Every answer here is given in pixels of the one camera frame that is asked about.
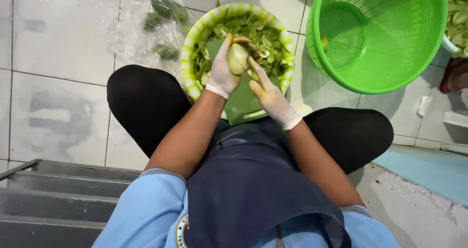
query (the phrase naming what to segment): metal stair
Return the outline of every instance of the metal stair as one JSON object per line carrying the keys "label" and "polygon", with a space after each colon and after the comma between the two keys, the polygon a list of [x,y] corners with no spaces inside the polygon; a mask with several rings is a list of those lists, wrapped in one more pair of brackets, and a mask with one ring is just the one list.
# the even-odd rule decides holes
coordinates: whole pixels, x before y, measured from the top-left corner
{"label": "metal stair", "polygon": [[0,247],[91,247],[139,175],[39,159],[1,173],[7,187],[0,188]]}

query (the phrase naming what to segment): blue shirt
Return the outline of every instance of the blue shirt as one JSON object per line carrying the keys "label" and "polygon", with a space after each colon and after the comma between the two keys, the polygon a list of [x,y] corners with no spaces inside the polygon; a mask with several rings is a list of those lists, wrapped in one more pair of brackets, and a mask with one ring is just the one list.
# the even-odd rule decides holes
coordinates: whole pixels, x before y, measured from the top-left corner
{"label": "blue shirt", "polygon": [[[188,194],[183,177],[163,169],[142,173],[120,196],[107,226],[93,248],[186,248],[183,230],[189,227]],[[390,231],[372,219],[365,207],[342,208],[353,248],[399,248]],[[317,222],[297,216],[267,231],[252,248],[328,248]]]}

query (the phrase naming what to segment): hand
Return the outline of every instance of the hand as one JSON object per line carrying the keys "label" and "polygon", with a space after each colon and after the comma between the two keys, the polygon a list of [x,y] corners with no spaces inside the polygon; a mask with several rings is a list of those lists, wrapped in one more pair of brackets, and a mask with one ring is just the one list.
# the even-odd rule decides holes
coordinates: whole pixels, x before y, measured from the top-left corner
{"label": "hand", "polygon": [[210,80],[206,84],[206,89],[217,93],[226,100],[234,90],[236,90],[241,82],[241,75],[231,73],[231,70],[227,65],[227,52],[229,51],[229,48],[231,48],[232,44],[233,35],[229,33],[227,34],[223,45],[219,49],[216,58],[214,58]]}
{"label": "hand", "polygon": [[249,57],[249,65],[258,74],[260,82],[258,84],[251,80],[249,86],[260,100],[265,112],[276,120],[284,130],[293,129],[302,120],[301,115],[288,103],[278,87],[268,79],[265,70],[251,57]]}

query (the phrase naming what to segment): plastic bag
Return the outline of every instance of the plastic bag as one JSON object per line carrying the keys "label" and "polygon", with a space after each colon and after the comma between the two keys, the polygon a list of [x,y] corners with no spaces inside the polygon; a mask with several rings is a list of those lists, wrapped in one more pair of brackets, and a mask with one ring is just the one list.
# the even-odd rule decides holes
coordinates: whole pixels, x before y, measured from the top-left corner
{"label": "plastic bag", "polygon": [[121,0],[109,16],[118,17],[106,28],[117,60],[169,72],[186,89],[180,53],[195,22],[187,9],[175,0]]}

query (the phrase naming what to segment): embroidered logo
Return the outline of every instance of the embroidered logo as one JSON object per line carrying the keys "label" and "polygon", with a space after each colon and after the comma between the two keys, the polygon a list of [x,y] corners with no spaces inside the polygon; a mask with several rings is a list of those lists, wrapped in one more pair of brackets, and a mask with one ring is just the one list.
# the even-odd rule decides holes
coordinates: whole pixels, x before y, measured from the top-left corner
{"label": "embroidered logo", "polygon": [[189,227],[189,213],[184,214],[179,221],[177,222],[177,225],[175,227],[175,240],[177,247],[179,248],[187,248],[187,245],[185,245],[185,234],[190,230]]}

